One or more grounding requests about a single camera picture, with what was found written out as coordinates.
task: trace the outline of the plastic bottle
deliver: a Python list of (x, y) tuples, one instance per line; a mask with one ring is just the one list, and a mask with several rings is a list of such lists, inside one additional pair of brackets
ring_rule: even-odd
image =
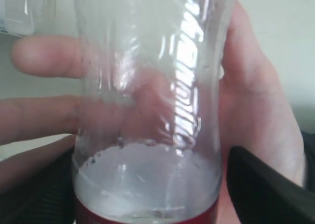
[(74, 0), (84, 94), (77, 224), (214, 224), (234, 0)]
[(0, 0), (0, 33), (26, 36), (48, 33), (56, 0)]

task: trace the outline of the water bottle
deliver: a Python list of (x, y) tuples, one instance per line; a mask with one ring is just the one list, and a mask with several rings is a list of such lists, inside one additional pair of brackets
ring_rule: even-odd
[(0, 33), (27, 36), (48, 33), (56, 0), (0, 0)]
[(77, 224), (214, 224), (234, 0), (74, 0), (83, 99)]

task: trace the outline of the water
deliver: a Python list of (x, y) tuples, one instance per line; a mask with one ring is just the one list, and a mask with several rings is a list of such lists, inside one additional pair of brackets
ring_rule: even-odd
[(74, 178), (77, 223), (211, 223), (221, 184), (216, 167), (192, 151), (162, 144), (98, 152)]

